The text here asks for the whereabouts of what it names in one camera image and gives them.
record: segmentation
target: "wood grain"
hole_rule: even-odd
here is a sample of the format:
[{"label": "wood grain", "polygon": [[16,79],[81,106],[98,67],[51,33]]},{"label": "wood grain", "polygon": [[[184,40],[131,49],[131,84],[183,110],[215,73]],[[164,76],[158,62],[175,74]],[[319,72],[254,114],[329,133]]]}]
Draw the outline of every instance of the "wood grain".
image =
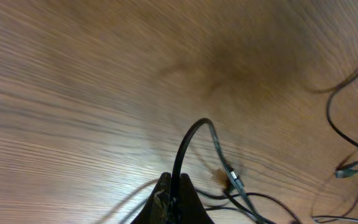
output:
[{"label": "wood grain", "polygon": [[[171,171],[201,117],[248,191],[311,223],[321,185],[353,148],[324,118],[328,96],[308,90],[356,66],[358,1],[0,1],[0,223],[117,223],[152,185],[121,201]],[[358,81],[333,118],[358,141]],[[220,168],[202,128],[183,172],[219,193]],[[345,190],[328,185],[319,209]]]}]

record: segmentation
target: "wooden surface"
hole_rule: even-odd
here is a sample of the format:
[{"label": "wooden surface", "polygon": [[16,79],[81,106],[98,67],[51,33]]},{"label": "wooden surface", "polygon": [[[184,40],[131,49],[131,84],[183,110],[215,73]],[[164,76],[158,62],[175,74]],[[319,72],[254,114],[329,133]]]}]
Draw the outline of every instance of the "wooden surface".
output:
[{"label": "wooden surface", "polygon": [[[311,223],[321,184],[353,148],[324,118],[328,96],[308,90],[357,66],[358,1],[0,0],[0,223],[118,223],[202,117],[246,190]],[[358,81],[333,118],[358,141]],[[182,171],[218,194],[220,168],[202,128]],[[342,200],[336,190],[321,211]]]}]

